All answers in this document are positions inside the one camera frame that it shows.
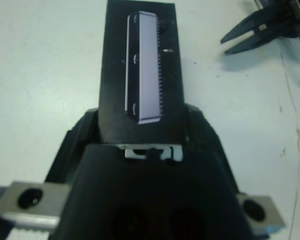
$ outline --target white table surface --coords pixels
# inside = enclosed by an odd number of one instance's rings
[[[300,240],[299,40],[224,56],[238,40],[220,39],[253,0],[174,2],[185,101],[219,134],[240,190],[277,204],[287,227],[271,239]],[[0,0],[0,185],[42,182],[66,131],[98,106],[105,17],[105,0]]]

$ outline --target scratch mark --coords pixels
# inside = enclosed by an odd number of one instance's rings
[[[291,221],[291,228],[290,228],[290,232],[289,232],[289,240],[291,240],[292,230],[294,228],[297,203],[298,203],[298,189],[296,190],[296,193],[295,193],[295,199],[294,199],[294,205],[293,205],[293,214],[292,214],[292,221]]]
[[[298,147],[298,153],[300,153],[300,128],[299,127],[296,128],[296,134],[298,135],[298,140],[296,142],[296,145]]]
[[[284,75],[285,75],[285,82],[286,82],[286,87],[288,89],[289,95],[290,95],[290,100],[293,105],[294,109],[294,114],[295,114],[295,131],[297,134],[297,150],[298,150],[298,164],[297,164],[297,180],[296,180],[296,191],[295,191],[295,199],[294,199],[294,205],[293,205],[293,212],[292,212],[292,219],[291,219],[291,227],[290,227],[290,232],[289,232],[289,240],[291,240],[291,236],[294,230],[294,223],[295,223],[295,216],[296,216],[296,209],[297,209],[297,203],[298,203],[298,195],[299,195],[299,181],[300,181],[300,128],[299,128],[299,123],[298,123],[298,111],[297,107],[290,89],[290,84],[289,84],[289,78],[288,74],[286,71],[286,66],[285,66],[285,61],[284,61],[284,55],[283,52],[280,52],[281,56],[281,61],[282,61],[282,67],[284,70]]]
[[[286,87],[288,88],[288,92],[289,92],[289,95],[290,95],[291,103],[293,105],[294,113],[297,114],[297,107],[296,107],[296,104],[295,104],[294,97],[292,96],[292,92],[291,92],[291,88],[290,88],[290,84],[289,84],[289,78],[288,78],[288,74],[287,74],[286,66],[285,66],[285,61],[284,61],[284,55],[283,55],[282,52],[280,52],[280,56],[281,56],[282,66],[283,66],[284,75],[285,75]]]
[[[282,153],[280,154],[280,157],[283,157],[284,155],[286,155],[286,148],[283,149]]]

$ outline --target ribbed surface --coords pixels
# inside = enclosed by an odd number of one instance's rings
[[[160,47],[160,22],[156,18],[156,35],[158,42],[158,70],[159,70],[159,96],[160,96],[160,115],[163,116],[163,95],[162,95],[162,72],[161,72],[161,47]]]

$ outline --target rounded hole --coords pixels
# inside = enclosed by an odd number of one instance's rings
[[[148,220],[140,207],[118,210],[113,218],[111,232],[115,240],[143,240],[148,233]]]
[[[192,208],[176,210],[171,215],[172,232],[176,240],[206,239],[203,216]]]
[[[29,188],[25,190],[18,199],[18,206],[22,209],[29,209],[37,205],[44,193],[39,188]]]
[[[157,152],[159,153],[159,155],[161,155],[161,154],[164,152],[163,149],[156,149],[156,150],[157,150]],[[141,155],[141,156],[147,155],[147,151],[148,151],[148,149],[135,149],[135,150],[133,150],[133,152],[134,152],[136,155]]]
[[[262,222],[266,218],[266,213],[262,206],[252,200],[246,200],[243,203],[243,211],[253,220]]]

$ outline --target screw hole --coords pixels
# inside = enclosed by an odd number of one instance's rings
[[[243,211],[253,220],[262,222],[266,218],[266,213],[262,206],[252,200],[246,200],[243,203]]]
[[[18,199],[18,206],[21,209],[29,209],[37,205],[44,193],[39,188],[29,188],[25,190]]]

